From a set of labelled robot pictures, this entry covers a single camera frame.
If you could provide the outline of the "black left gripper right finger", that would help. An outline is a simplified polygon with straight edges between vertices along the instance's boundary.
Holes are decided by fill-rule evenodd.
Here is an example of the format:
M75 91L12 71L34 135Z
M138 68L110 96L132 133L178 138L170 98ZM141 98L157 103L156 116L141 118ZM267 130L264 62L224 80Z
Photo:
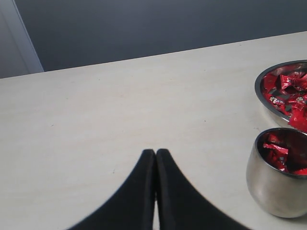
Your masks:
M246 230L188 181L167 149L156 153L157 203L162 230Z

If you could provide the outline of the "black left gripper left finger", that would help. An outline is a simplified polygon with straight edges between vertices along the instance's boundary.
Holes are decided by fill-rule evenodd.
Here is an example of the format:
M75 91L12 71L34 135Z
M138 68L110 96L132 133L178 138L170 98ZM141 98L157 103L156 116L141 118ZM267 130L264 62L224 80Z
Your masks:
M156 155L142 151L121 187L71 230L151 230L156 191Z

